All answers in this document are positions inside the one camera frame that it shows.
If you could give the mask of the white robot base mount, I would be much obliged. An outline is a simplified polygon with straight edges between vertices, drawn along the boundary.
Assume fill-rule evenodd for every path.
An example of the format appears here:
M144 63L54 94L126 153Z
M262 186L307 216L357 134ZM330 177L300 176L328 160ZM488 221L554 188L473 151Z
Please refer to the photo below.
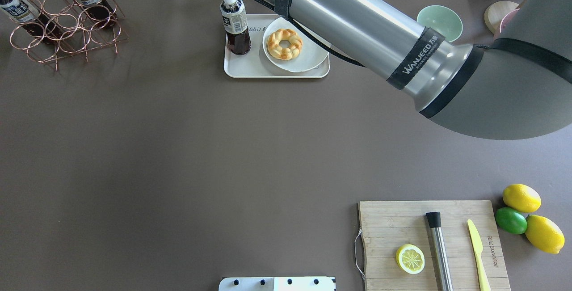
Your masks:
M335 291L335 277L227 277L218 286L219 291Z

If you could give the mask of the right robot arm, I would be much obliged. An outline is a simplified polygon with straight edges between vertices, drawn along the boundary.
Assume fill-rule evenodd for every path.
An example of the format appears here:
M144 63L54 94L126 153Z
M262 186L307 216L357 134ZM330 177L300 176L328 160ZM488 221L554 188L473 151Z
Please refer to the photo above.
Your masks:
M435 124L527 139L572 120L571 0L526 0L488 49L452 45L383 0L255 0L413 98Z

